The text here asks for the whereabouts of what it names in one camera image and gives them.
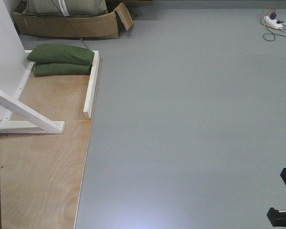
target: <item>cardboard flap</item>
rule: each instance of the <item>cardboard flap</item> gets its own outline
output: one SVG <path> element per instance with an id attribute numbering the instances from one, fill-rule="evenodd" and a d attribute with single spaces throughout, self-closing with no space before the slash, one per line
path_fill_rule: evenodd
<path id="1" fill-rule="evenodd" d="M 130 16 L 130 13 L 126 7 L 126 5 L 121 2 L 115 9 L 114 11 L 116 11 L 123 23 L 123 25 L 125 26 L 126 31 L 129 30 L 129 28 L 133 25 L 133 19 Z"/>

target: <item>green bag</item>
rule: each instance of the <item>green bag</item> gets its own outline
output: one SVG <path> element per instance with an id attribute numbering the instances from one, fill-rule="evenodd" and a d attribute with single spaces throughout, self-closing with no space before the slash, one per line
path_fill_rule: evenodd
<path id="1" fill-rule="evenodd" d="M 91 64 L 72 63 L 36 63 L 33 71 L 35 76 L 90 74 Z"/>
<path id="2" fill-rule="evenodd" d="M 27 57 L 38 63 L 73 63 L 92 64 L 94 52 L 66 44 L 42 44 L 37 46 Z"/>
<path id="3" fill-rule="evenodd" d="M 64 0 L 64 3 L 70 16 L 98 16 L 108 13 L 105 0 Z M 28 0 L 27 13 L 61 14 L 59 0 Z"/>

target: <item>plywood board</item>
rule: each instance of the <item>plywood board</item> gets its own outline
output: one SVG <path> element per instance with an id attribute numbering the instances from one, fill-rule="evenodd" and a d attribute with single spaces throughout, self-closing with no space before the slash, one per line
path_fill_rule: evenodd
<path id="1" fill-rule="evenodd" d="M 88 75 L 28 80 L 20 100 L 66 126 L 62 135 L 0 135 L 4 229 L 74 228 L 92 125 L 82 113 L 88 81 Z"/>

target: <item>white wooden frame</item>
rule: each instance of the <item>white wooden frame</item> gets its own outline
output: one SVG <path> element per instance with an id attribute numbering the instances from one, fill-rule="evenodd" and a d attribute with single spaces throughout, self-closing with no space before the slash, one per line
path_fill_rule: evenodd
<path id="1" fill-rule="evenodd" d="M 101 59 L 99 51 L 93 51 L 94 58 L 91 67 L 88 89 L 83 108 L 84 117 L 92 119 L 96 92 L 98 87 L 98 78 L 100 74 Z M 64 121 L 51 121 L 35 110 L 19 101 L 23 88 L 31 74 L 34 62 L 30 62 L 27 71 L 19 85 L 15 96 L 12 97 L 0 90 L 0 105 L 8 109 L 3 120 L 0 121 L 0 133 L 17 133 L 17 134 L 62 134 L 65 128 Z M 11 121 L 13 113 L 25 117 L 27 121 Z"/>
<path id="2" fill-rule="evenodd" d="M 0 105 L 22 116 L 27 121 L 2 120 L 0 133 L 62 134 L 65 122 L 54 122 L 0 90 Z"/>
<path id="3" fill-rule="evenodd" d="M 97 82 L 98 82 L 98 77 L 99 77 L 99 70 L 101 67 L 99 51 L 93 51 L 93 52 L 94 52 L 94 57 L 93 57 L 93 62 L 92 62 L 92 67 L 91 67 L 91 73 L 90 73 L 90 78 L 89 78 L 89 83 L 88 83 L 88 89 L 87 89 L 84 109 L 83 109 L 84 117 L 87 119 L 91 119 L 93 117 L 93 108 L 94 108 L 97 86 L 98 86 Z"/>

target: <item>wire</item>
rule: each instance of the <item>wire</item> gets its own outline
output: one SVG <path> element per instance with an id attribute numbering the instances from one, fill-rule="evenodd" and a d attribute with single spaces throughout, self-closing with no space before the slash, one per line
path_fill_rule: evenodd
<path id="1" fill-rule="evenodd" d="M 270 10 L 266 13 L 266 15 L 271 15 L 271 14 L 275 13 L 276 10 L 275 10 L 274 7 L 272 7 L 272 6 L 266 6 L 266 7 L 263 9 L 262 14 L 261 14 L 261 16 L 260 16 L 260 23 L 261 23 L 262 25 L 264 25 L 265 28 L 269 31 L 269 32 L 266 32 L 266 33 L 263 34 L 263 38 L 264 38 L 266 41 L 268 41 L 268 42 L 273 42 L 273 41 L 276 40 L 276 36 L 286 37 L 286 35 L 282 35 L 282 34 L 280 34 L 280 33 L 274 33 L 274 32 L 271 31 L 270 29 L 277 30 L 277 31 L 282 31 L 282 32 L 286 32 L 286 29 L 277 29 L 277 28 L 274 28 L 274 27 L 272 27 L 272 26 L 268 26 L 268 25 L 266 24 L 266 16 L 264 16 L 264 12 L 265 12 L 266 9 L 269 9 L 269 8 L 270 8 Z M 267 39 L 266 36 L 268 36 L 268 35 L 273 36 L 273 39 Z"/>
<path id="2" fill-rule="evenodd" d="M 53 3 L 53 5 L 56 7 L 56 9 L 60 12 L 61 10 L 59 9 L 59 7 L 55 4 L 55 2 L 53 0 L 51 0 L 51 2 Z M 84 39 L 77 33 L 77 31 L 74 29 L 74 27 L 71 25 L 71 23 L 67 20 L 66 17 L 63 17 L 66 22 L 68 23 L 68 25 L 72 28 L 72 30 L 75 32 L 75 36 L 83 43 L 83 45 L 85 46 L 86 49 L 90 50 L 89 46 L 85 43 Z"/>

